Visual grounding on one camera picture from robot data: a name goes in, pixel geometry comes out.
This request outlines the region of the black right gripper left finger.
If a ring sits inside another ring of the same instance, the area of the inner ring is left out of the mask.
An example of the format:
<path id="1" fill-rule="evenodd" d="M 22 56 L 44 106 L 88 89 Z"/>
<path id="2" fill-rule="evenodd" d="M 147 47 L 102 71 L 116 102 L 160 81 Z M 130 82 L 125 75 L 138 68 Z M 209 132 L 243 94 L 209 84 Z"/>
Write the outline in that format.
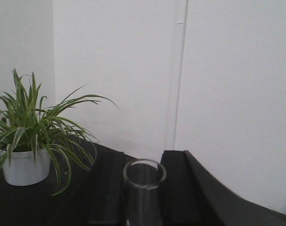
<path id="1" fill-rule="evenodd" d="M 118 226 L 121 221 L 121 195 L 124 153 L 104 153 L 87 225 Z"/>

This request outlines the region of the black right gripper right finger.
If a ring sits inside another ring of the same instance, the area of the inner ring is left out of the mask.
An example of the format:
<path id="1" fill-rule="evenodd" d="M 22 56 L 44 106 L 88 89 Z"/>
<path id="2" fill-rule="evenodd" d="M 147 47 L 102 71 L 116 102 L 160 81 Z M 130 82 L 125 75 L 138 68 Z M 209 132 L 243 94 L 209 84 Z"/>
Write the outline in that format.
<path id="1" fill-rule="evenodd" d="M 164 151 L 166 169 L 162 187 L 163 219 L 166 226 L 217 226 L 218 218 L 183 151 Z"/>

